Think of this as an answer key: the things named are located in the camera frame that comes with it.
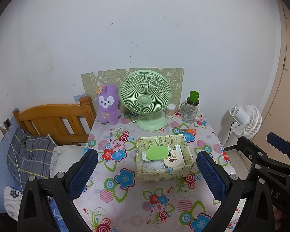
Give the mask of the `round hedgehog tin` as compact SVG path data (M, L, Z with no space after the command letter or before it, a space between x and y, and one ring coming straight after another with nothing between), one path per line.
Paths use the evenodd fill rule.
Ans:
M183 157L176 150L171 150L163 162L167 168L177 168L183 164Z

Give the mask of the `clear floss pick box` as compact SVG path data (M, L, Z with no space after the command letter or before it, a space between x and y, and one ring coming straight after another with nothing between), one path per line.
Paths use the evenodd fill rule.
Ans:
M143 170L156 170L165 169L164 163L162 160L157 161L142 161Z

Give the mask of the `white pillow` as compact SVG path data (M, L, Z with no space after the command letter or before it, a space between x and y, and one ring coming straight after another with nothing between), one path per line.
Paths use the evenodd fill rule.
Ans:
M56 146L49 166L50 177L55 177L59 172L67 172L72 164L80 161L85 147L76 145Z

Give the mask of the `floral tablecloth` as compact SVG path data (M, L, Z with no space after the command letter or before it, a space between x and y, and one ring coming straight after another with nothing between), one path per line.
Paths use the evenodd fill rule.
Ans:
M196 136L177 128L197 131ZM139 137L183 134L193 157L206 151L228 173L235 173L225 149L203 114L192 124L176 111L164 127L139 128L132 114L117 125L95 122L87 148L98 153L98 164L75 206L92 231L201 231L220 206L198 168L186 177L140 182L136 168Z

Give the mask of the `white standing fan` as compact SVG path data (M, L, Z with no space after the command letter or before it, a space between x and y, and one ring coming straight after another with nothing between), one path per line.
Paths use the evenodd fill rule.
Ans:
M240 106L236 104L231 108L230 115L237 124L231 129L237 138L246 137L252 140L261 128L262 116L254 105Z

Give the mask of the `white slim box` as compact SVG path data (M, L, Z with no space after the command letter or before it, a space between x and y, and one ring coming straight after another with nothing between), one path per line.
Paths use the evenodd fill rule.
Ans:
M185 166L185 161L184 161L184 157L183 157L183 154L182 154L181 146L179 144L176 144L175 145L175 150L177 151L177 153L181 157L181 160L182 160L181 166Z

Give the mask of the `grey plaid bedding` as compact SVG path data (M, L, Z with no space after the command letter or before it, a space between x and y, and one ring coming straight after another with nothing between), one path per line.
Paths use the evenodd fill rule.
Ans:
M50 137L32 136L17 127L7 154L8 170L15 181L25 185L30 176L48 179L54 147Z

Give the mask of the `cartoon patterned storage box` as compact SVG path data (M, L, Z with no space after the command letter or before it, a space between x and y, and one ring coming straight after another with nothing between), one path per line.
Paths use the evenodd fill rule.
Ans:
M147 151L151 147L167 146L168 150L175 150L175 145L181 146L182 154L185 161L185 166L179 166L177 168L167 168L156 170L143 170L141 163L141 153ZM140 182L148 181L161 181L168 179L176 179L186 177L190 174L194 167L193 158L190 149L186 143L185 136L183 134L168 135L168 136L153 136L153 137L139 137L136 140L137 152L136 152L136 168L137 177Z

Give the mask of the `purple plush bunny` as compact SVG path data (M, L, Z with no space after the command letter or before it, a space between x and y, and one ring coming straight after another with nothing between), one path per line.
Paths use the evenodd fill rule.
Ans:
M98 105L97 118L101 124L116 125L121 116L119 95L115 84L100 85L96 90Z

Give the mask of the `glass mason jar mug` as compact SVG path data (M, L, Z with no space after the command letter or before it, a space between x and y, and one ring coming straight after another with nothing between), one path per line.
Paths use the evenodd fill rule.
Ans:
M198 109L199 109L199 101L191 102L190 98L188 97L186 99L186 102L180 105L179 111L181 113L182 120L185 123L189 124L194 123Z

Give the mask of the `cotton swab container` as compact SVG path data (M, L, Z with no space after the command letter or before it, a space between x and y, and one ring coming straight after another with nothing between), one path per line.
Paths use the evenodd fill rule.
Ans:
M165 109L165 116L167 118L172 118L175 114L176 105L173 103L169 103Z

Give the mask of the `green plastic cup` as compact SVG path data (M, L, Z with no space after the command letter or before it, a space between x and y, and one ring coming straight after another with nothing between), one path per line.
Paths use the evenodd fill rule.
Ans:
M189 101L191 103L197 103L199 101L200 93L197 91L190 91Z

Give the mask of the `green desk fan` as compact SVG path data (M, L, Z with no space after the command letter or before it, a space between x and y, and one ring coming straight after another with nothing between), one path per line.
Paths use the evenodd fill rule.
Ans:
M166 124L164 110L171 101L166 78L155 71L130 73L119 89L121 103L137 115L136 124L143 130L156 131Z

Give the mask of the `orange handled scissors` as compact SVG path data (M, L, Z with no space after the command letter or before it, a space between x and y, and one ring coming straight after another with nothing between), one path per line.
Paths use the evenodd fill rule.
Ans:
M177 128L177 130L190 133L192 136L196 136L196 134L197 134L197 131L194 128L191 128L191 129Z

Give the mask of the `cartoon wall panel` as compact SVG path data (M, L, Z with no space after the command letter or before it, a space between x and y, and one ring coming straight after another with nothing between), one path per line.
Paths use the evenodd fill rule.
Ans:
M95 71L84 73L81 75L85 94L91 97L94 109L98 109L96 102L96 90L99 86L106 86L108 84L115 84L119 89L123 80L132 72L138 71L138 68L114 69L106 71ZM178 110L181 104L182 84L184 78L183 68L147 68L164 76L171 88L170 102L175 104Z

